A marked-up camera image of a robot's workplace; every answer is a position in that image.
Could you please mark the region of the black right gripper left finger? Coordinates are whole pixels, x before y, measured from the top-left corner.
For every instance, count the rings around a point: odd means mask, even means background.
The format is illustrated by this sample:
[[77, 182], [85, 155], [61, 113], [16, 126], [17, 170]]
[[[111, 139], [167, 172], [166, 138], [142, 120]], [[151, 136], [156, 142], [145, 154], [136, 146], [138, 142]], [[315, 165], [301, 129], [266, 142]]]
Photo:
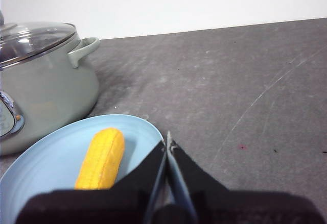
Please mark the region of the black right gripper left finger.
[[104, 190], [56, 190], [30, 198], [16, 223], [142, 223], [164, 144], [159, 142], [129, 174]]

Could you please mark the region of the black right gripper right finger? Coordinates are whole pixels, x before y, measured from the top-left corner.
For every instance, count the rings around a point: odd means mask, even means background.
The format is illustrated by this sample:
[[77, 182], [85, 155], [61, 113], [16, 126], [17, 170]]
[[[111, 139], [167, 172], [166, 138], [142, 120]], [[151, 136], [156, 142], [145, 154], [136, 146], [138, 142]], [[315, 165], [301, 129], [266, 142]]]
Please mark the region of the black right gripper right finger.
[[197, 223], [324, 223], [307, 198], [277, 191], [229, 190], [167, 135], [167, 159], [177, 203]]

